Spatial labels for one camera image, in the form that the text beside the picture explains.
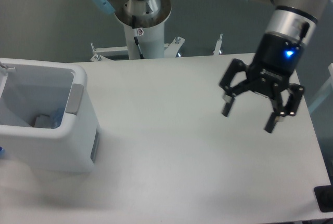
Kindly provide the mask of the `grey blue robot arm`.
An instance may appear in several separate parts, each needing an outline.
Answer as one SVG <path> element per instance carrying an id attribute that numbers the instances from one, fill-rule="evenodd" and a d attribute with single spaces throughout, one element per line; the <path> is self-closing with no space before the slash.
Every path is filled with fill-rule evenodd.
<path id="1" fill-rule="evenodd" d="M 92 0 L 105 14 L 123 24 L 130 59 L 164 58 L 164 23 L 171 13 L 170 0 Z M 289 79 L 308 45 L 329 0 L 248 0 L 275 6 L 250 64 L 233 59 L 220 87 L 224 90 L 223 115 L 235 98 L 252 91 L 270 99 L 273 112 L 265 130 L 295 116 L 304 88 Z"/>

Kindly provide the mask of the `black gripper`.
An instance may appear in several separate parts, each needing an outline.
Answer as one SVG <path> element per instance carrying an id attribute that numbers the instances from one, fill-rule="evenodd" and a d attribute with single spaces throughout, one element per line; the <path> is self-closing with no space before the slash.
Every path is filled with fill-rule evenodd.
<path id="1" fill-rule="evenodd" d="M 295 116 L 305 88 L 298 84 L 290 84 L 289 79 L 303 51 L 304 45 L 298 42 L 273 34 L 264 34 L 249 66 L 240 59 L 233 59 L 226 69 L 219 83 L 224 90 L 225 105 L 222 114 L 228 117 L 235 97 L 250 89 L 271 100 L 273 112 L 265 125 L 266 132 L 271 134 L 282 118 Z M 240 72 L 246 72 L 247 79 L 232 86 L 234 77 Z M 285 105 L 281 94 L 284 90 L 289 93 Z"/>

